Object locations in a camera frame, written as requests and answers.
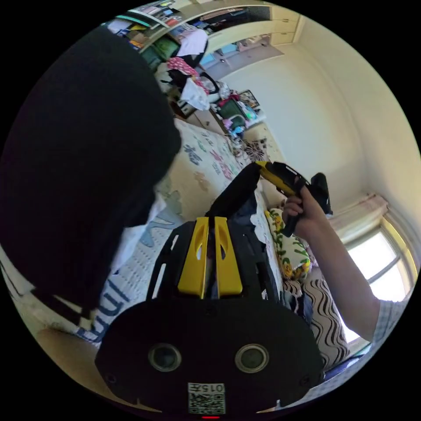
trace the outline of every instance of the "window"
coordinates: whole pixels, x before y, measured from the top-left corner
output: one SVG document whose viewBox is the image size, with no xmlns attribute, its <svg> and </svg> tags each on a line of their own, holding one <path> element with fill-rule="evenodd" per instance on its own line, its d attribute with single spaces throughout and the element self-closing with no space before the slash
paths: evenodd
<svg viewBox="0 0 421 421">
<path fill-rule="evenodd" d="M 385 229 L 378 228 L 346 247 L 377 298 L 402 301 L 410 292 L 412 284 L 403 252 Z M 352 353 L 367 344 L 343 321 L 342 325 Z"/>
</svg>

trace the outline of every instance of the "label sticker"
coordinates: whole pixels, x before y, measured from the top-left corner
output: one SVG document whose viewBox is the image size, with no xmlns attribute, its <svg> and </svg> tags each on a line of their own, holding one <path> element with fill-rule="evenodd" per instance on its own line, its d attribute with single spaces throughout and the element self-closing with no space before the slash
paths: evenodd
<svg viewBox="0 0 421 421">
<path fill-rule="evenodd" d="M 225 414 L 224 383 L 187 383 L 190 414 Z"/>
</svg>

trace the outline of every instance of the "yellow floral pillow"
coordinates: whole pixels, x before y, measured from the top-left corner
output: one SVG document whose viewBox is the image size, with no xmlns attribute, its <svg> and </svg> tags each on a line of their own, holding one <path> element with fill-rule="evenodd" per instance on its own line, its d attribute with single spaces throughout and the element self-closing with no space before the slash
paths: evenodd
<svg viewBox="0 0 421 421">
<path fill-rule="evenodd" d="M 310 259 L 304 245 L 295 235 L 288 238 L 281 233 L 285 224 L 280 209 L 266 210 L 265 215 L 283 278 L 291 281 L 303 281 L 310 270 Z"/>
</svg>

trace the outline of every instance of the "white wall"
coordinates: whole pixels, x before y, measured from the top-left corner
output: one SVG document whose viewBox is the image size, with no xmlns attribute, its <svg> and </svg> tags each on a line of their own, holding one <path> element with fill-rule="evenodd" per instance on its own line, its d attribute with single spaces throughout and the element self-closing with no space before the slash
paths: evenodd
<svg viewBox="0 0 421 421">
<path fill-rule="evenodd" d="M 384 196 L 421 234 L 420 152 L 396 98 L 356 50 L 322 25 L 306 19 L 299 45 L 319 62 L 349 106 L 369 189 Z"/>
<path fill-rule="evenodd" d="M 323 172 L 338 211 L 366 190 L 358 132 L 343 98 L 311 56 L 284 46 L 284 56 L 223 78 L 231 89 L 250 89 L 288 165 L 307 179 Z"/>
</svg>

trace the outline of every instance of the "yellow bracket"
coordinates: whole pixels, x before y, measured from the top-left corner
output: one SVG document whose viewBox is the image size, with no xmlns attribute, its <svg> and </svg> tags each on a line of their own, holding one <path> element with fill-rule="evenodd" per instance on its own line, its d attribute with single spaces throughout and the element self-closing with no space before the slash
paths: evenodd
<svg viewBox="0 0 421 421">
<path fill-rule="evenodd" d="M 270 181 L 272 184 L 274 184 L 276 187 L 282 190 L 282 192 L 287 196 L 294 196 L 296 192 L 287 184 L 283 182 L 281 178 L 279 178 L 277 175 L 270 172 L 268 169 L 266 169 L 266 164 L 268 161 L 256 161 L 256 164 L 261 166 L 260 169 L 260 175 L 265 178 L 266 180 Z"/>
<path fill-rule="evenodd" d="M 215 217 L 216 279 L 218 298 L 239 295 L 243 291 L 237 260 L 228 231 L 227 218 Z"/>
<path fill-rule="evenodd" d="M 209 234 L 209 218 L 200 217 L 196 220 L 186 261 L 178 282 L 181 293 L 196 295 L 203 298 L 205 291 L 207 237 Z"/>
</svg>

